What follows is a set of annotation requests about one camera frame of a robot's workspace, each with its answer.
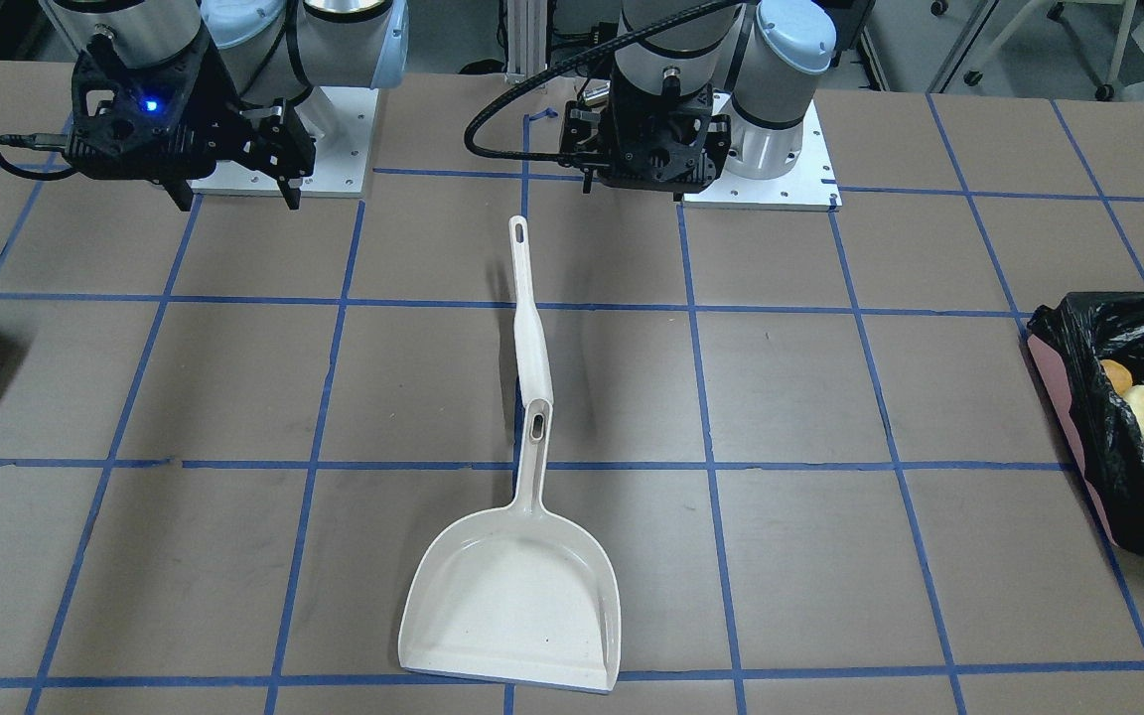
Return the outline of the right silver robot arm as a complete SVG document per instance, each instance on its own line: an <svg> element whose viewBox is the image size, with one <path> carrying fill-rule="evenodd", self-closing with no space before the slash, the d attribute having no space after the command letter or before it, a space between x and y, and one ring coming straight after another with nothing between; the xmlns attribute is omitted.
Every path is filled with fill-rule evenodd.
<svg viewBox="0 0 1144 715"><path fill-rule="evenodd" d="M92 180L196 194L358 199L378 95L402 81L403 1L49 1L77 51L67 135Z"/></svg>

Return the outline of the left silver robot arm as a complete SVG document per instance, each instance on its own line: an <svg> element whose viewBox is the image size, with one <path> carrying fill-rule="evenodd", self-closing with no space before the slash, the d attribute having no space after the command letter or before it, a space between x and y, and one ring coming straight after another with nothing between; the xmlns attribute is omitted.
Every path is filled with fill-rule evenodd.
<svg viewBox="0 0 1144 715"><path fill-rule="evenodd" d="M569 100L561 162L595 186L688 207L836 210L815 94L839 54L812 1L742 1L607 54L607 86Z"/></svg>

